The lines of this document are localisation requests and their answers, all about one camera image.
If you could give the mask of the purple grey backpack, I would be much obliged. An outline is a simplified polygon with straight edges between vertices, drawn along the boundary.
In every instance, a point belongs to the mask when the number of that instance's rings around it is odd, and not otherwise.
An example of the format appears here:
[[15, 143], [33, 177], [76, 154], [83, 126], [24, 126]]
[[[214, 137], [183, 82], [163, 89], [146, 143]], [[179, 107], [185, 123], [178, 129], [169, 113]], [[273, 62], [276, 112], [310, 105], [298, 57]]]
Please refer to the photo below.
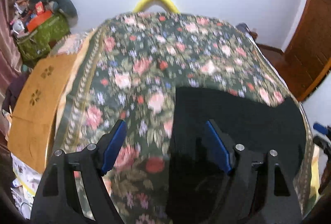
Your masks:
[[251, 33], [251, 31], [250, 31], [250, 29], [249, 29], [249, 27], [247, 26], [246, 23], [237, 24], [236, 29], [243, 32], [243, 33], [245, 33], [245, 34], [250, 34]]

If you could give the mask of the wooden folding lap table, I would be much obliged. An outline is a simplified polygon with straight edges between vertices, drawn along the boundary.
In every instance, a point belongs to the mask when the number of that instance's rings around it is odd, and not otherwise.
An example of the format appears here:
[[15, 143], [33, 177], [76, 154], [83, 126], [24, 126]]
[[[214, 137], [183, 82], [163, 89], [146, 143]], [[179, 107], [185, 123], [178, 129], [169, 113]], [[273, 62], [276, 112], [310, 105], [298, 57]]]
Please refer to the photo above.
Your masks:
[[38, 61], [13, 111], [8, 149], [40, 174], [51, 154], [58, 103], [76, 58], [61, 54]]

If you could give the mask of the pink striped curtain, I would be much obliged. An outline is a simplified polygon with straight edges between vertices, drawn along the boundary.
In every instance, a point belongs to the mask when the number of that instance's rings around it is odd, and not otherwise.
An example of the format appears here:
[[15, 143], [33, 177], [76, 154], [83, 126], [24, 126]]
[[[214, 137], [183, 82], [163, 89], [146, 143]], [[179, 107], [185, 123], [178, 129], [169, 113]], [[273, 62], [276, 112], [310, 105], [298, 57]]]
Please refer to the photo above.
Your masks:
[[21, 54], [13, 40], [10, 22], [15, 15], [15, 0], [1, 0], [1, 101], [5, 99], [6, 89], [20, 75]]

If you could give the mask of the brown wooden door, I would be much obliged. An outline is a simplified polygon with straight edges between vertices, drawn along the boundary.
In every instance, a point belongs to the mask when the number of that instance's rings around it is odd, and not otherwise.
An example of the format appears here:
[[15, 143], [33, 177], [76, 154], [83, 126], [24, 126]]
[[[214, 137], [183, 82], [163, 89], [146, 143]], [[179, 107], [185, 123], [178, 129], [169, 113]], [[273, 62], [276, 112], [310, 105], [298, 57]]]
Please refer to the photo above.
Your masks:
[[306, 0], [285, 59], [296, 82], [292, 93], [303, 101], [330, 71], [330, 0]]

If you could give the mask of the printed papers pile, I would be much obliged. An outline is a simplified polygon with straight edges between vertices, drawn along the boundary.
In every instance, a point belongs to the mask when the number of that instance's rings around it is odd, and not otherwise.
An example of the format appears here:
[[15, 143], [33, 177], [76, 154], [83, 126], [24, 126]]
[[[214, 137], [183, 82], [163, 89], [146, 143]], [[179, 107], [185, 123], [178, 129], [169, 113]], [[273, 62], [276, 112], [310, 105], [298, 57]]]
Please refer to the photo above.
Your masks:
[[18, 212], [24, 219], [30, 219], [34, 196], [38, 189], [42, 175], [22, 162], [14, 154], [12, 157], [12, 170], [15, 179], [12, 181], [11, 193]]

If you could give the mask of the orange box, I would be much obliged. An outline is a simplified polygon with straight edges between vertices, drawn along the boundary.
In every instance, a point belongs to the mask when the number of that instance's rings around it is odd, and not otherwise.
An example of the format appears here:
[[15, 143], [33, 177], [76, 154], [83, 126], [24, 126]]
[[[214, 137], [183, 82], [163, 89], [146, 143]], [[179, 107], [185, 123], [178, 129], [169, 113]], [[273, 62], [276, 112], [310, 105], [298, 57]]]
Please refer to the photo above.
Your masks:
[[35, 16], [27, 24], [28, 32], [31, 33], [35, 28], [42, 25], [45, 21], [53, 16], [53, 12], [50, 10], [45, 11], [44, 13]]

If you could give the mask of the floral green bedspread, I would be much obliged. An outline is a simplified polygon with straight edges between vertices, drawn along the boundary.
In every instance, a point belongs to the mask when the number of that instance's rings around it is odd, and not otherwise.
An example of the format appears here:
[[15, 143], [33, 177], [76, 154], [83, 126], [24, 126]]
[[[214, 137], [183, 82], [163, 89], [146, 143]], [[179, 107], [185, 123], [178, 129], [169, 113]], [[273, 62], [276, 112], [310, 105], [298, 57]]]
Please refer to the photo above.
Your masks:
[[147, 12], [102, 23], [83, 43], [60, 98], [54, 146], [66, 152], [96, 141], [118, 119], [128, 123], [119, 168], [105, 176], [125, 223], [170, 223], [156, 200], [162, 173], [149, 157], [165, 157], [172, 134], [175, 90], [211, 88], [271, 107], [291, 98], [306, 131], [293, 179], [300, 209], [308, 205], [313, 142], [301, 104], [250, 34], [215, 18]]

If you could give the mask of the black elephant print t-shirt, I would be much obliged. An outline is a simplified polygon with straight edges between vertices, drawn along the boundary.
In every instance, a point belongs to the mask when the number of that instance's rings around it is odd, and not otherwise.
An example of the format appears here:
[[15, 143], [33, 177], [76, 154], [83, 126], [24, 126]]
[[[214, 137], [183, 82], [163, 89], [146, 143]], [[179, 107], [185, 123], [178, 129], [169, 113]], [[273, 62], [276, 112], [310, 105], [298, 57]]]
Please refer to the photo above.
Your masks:
[[207, 159], [205, 125], [209, 120], [251, 151], [265, 154], [276, 150], [292, 182], [300, 169], [306, 131], [291, 98], [271, 107], [223, 91], [178, 88], [166, 205], [166, 213], [174, 223], [211, 223], [225, 182], [225, 173]]

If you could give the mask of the striped beige blanket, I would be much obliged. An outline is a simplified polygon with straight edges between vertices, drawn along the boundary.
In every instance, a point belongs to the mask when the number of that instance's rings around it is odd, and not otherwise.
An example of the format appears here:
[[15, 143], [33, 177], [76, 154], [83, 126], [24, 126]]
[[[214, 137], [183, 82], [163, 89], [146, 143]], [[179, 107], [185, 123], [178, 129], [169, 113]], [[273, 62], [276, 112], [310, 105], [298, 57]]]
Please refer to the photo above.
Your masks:
[[50, 50], [49, 57], [58, 56], [61, 54], [78, 54], [83, 47], [84, 41], [91, 38], [95, 30], [84, 31], [82, 33], [69, 34], [59, 40]]

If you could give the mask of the green fabric storage bin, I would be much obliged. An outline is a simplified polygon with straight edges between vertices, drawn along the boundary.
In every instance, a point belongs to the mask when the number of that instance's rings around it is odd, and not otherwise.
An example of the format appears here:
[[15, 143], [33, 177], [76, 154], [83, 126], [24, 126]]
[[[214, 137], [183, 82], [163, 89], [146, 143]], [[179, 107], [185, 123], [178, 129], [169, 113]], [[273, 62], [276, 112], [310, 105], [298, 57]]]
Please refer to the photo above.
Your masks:
[[67, 19], [60, 13], [54, 14], [25, 37], [16, 39], [22, 61], [32, 63], [48, 56], [51, 48], [69, 32]]

